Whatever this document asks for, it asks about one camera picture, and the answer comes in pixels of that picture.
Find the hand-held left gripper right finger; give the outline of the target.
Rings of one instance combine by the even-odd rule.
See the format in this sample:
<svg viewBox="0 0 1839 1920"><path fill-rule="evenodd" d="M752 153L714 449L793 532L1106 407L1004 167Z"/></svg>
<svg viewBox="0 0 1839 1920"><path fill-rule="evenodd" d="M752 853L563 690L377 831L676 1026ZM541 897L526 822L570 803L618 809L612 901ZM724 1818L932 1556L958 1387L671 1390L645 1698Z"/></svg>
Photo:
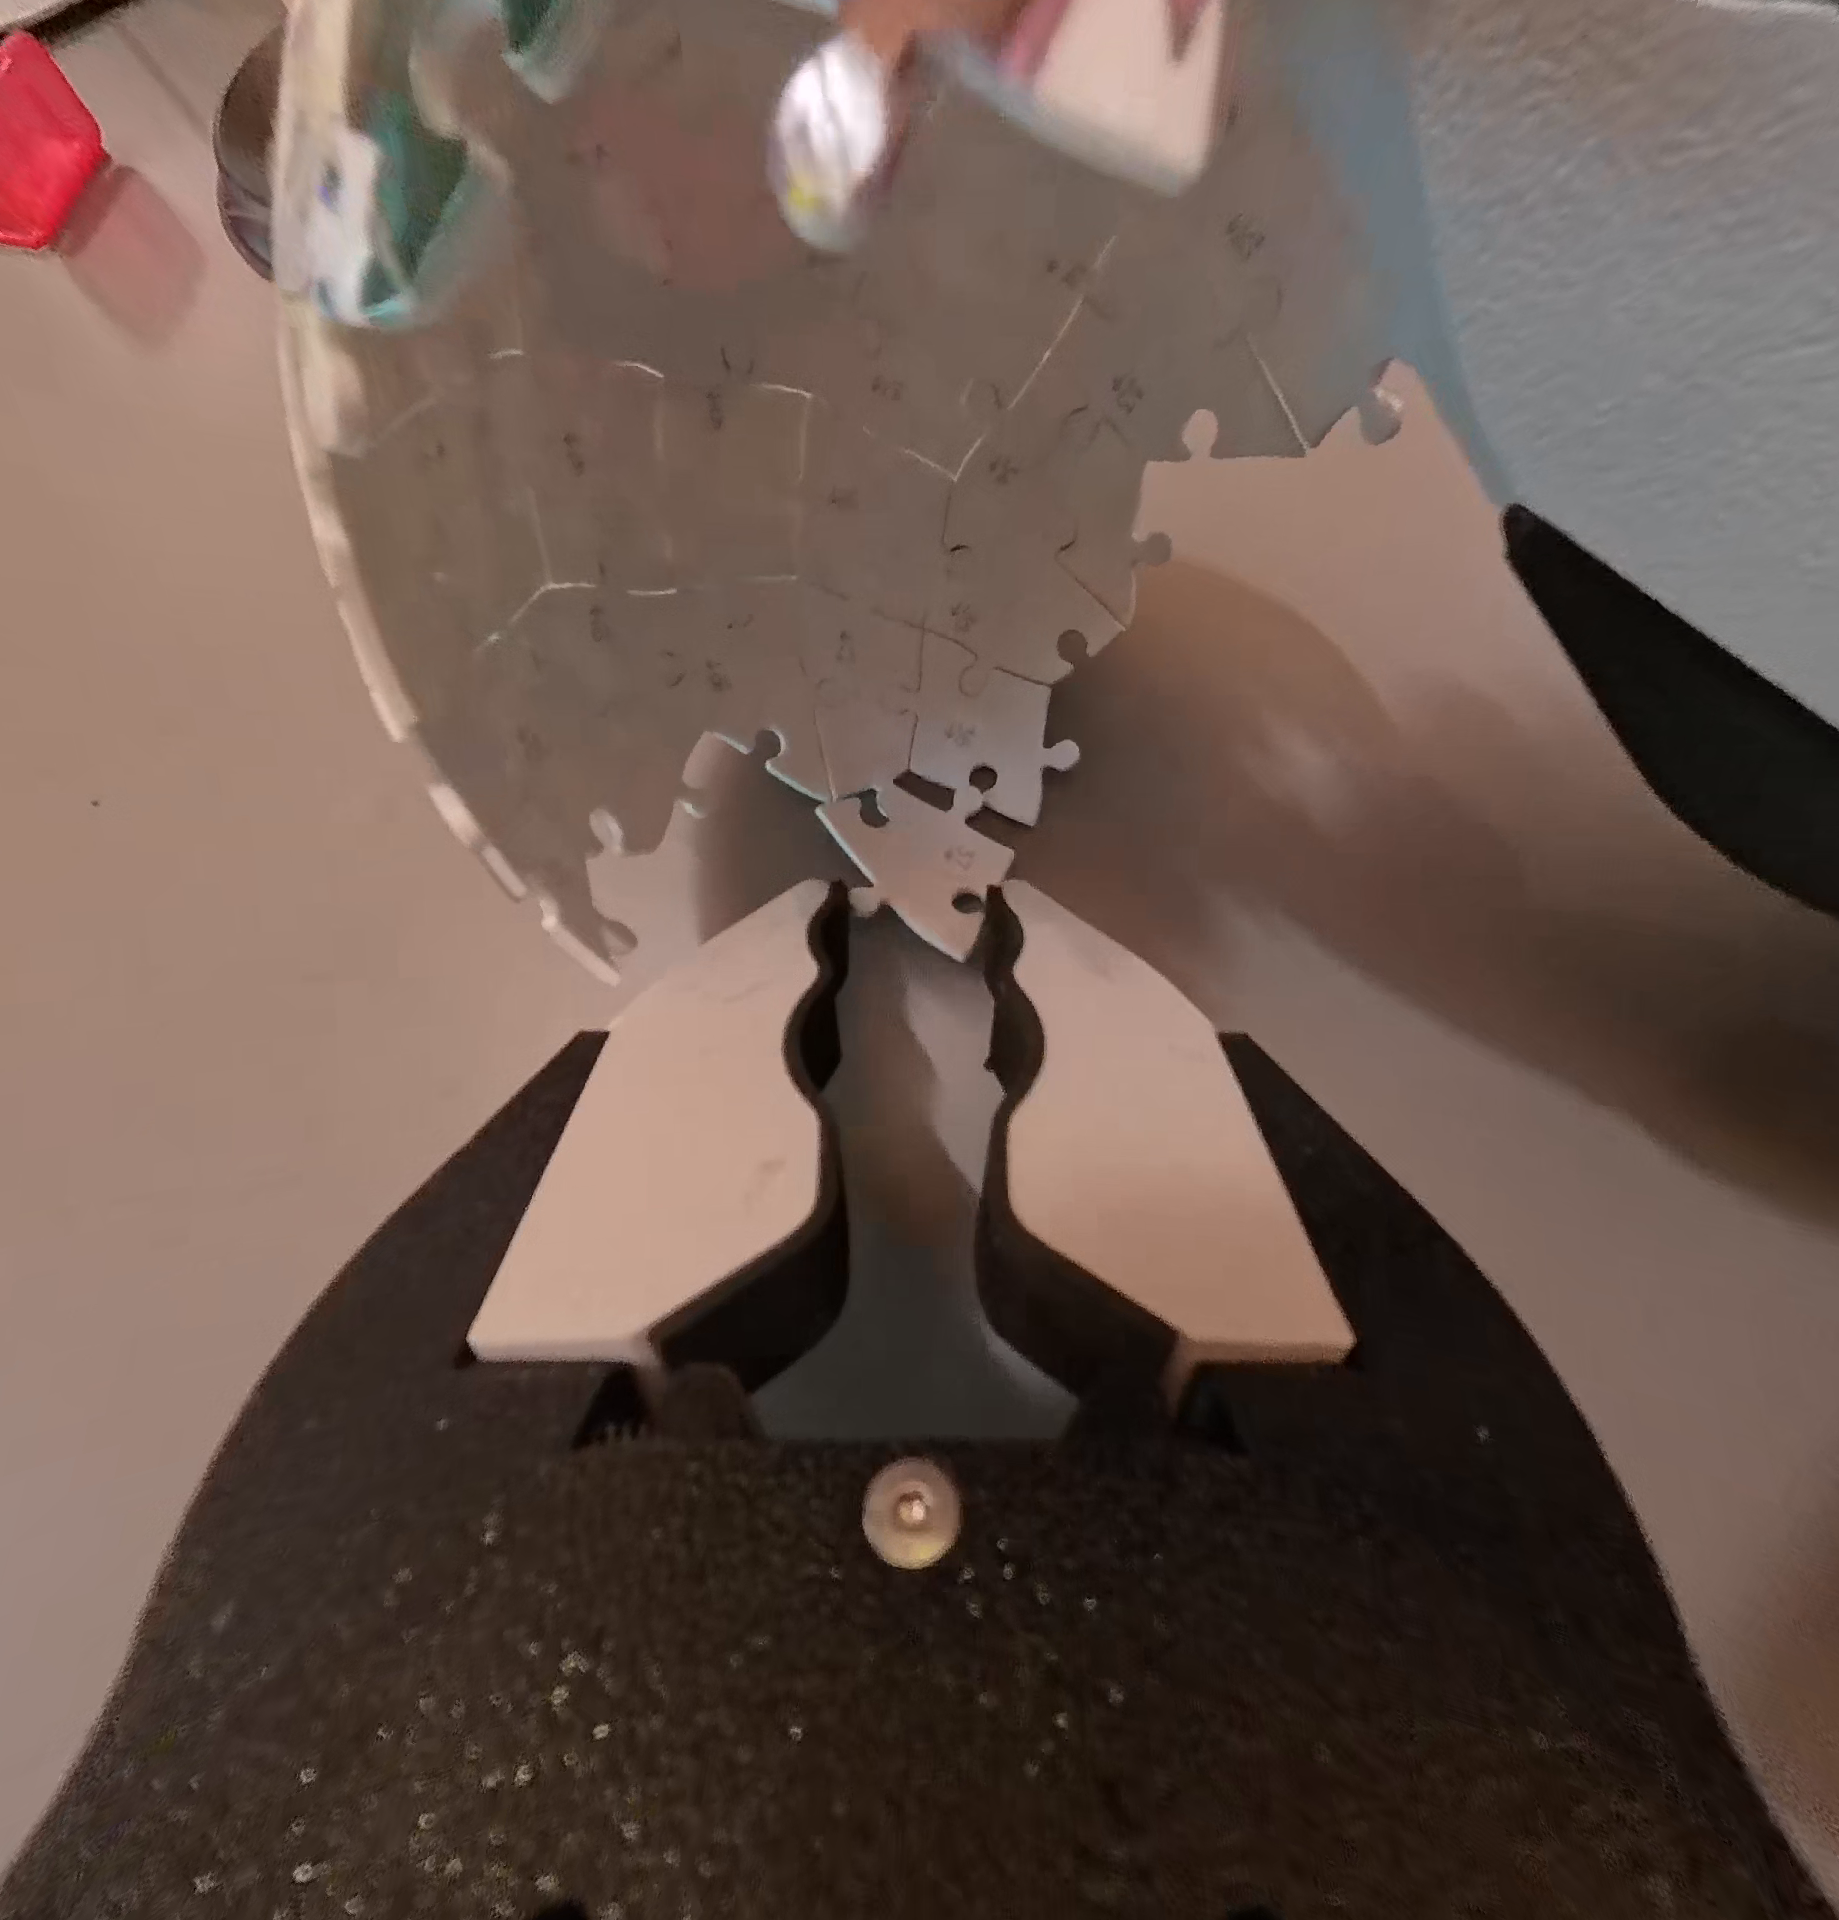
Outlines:
<svg viewBox="0 0 1839 1920"><path fill-rule="evenodd" d="M988 1331L1067 1395L1347 1362L1356 1331L1213 1022L1031 882L988 901L986 982Z"/></svg>

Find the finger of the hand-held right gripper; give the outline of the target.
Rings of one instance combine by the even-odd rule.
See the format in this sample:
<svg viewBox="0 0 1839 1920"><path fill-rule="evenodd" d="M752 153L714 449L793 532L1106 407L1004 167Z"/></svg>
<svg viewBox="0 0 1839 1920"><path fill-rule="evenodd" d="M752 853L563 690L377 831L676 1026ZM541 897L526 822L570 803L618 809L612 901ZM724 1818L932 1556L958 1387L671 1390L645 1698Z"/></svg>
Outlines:
<svg viewBox="0 0 1839 1920"><path fill-rule="evenodd" d="M1267 6L1481 490L1839 718L1839 6Z"/></svg>

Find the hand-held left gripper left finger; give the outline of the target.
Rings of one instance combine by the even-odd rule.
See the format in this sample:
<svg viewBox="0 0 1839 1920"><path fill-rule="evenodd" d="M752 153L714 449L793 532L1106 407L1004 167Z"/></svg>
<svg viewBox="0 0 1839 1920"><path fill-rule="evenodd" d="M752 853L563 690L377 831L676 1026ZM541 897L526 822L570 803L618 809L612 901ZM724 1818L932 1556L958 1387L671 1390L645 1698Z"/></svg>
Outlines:
<svg viewBox="0 0 1839 1920"><path fill-rule="evenodd" d="M838 1323L852 892L797 882L603 1035L463 1336L479 1367L777 1378Z"/></svg>

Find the white-backed curved jigsaw piece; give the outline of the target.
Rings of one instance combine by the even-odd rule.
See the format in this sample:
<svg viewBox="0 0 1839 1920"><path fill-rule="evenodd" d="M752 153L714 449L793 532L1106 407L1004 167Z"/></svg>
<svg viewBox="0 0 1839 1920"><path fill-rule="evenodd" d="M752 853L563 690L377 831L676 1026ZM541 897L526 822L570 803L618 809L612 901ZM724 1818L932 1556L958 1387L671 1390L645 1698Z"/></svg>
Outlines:
<svg viewBox="0 0 1839 1920"><path fill-rule="evenodd" d="M889 782L817 803L815 820L864 876L856 914L889 909L915 941L968 962L988 892L1012 872L1012 845L971 822L979 805L974 782L963 782L950 805Z"/></svg>

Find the partly built puzzle ball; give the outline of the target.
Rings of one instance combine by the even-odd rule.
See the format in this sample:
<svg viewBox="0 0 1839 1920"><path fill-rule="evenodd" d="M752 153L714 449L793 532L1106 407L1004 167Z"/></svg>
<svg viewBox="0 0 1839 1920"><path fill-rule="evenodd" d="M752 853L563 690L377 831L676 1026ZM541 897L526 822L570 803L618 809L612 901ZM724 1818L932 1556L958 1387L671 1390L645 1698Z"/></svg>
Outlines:
<svg viewBox="0 0 1839 1920"><path fill-rule="evenodd" d="M380 727L601 982L651 951L628 860L707 738L810 805L974 782L1031 828L1051 685L1166 558L1147 468L1196 419L1302 457L1385 370L1267 6L1179 48L1166 6L1059 6L1034 78L923 36L817 249L777 148L783 95L874 78L838 11L284 13L309 529Z"/></svg>

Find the black round ball stand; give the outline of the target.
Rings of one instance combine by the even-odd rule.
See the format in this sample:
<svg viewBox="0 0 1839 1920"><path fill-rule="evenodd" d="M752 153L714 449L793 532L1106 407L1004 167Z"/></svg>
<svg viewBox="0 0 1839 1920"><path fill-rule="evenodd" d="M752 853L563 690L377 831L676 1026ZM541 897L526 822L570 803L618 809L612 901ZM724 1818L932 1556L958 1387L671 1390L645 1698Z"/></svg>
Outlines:
<svg viewBox="0 0 1839 1920"><path fill-rule="evenodd" d="M213 210L250 273L273 282L273 141L281 98L281 31L270 31L234 73L213 119Z"/></svg>

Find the red plastic clip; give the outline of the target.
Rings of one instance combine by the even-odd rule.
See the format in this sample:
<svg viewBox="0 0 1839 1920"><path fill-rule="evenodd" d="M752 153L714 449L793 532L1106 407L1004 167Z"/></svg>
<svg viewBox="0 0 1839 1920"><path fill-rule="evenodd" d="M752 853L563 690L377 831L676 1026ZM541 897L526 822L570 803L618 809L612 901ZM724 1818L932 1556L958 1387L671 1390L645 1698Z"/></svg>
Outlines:
<svg viewBox="0 0 1839 1920"><path fill-rule="evenodd" d="M108 143L57 60L0 36L0 248L48 249L108 167Z"/></svg>

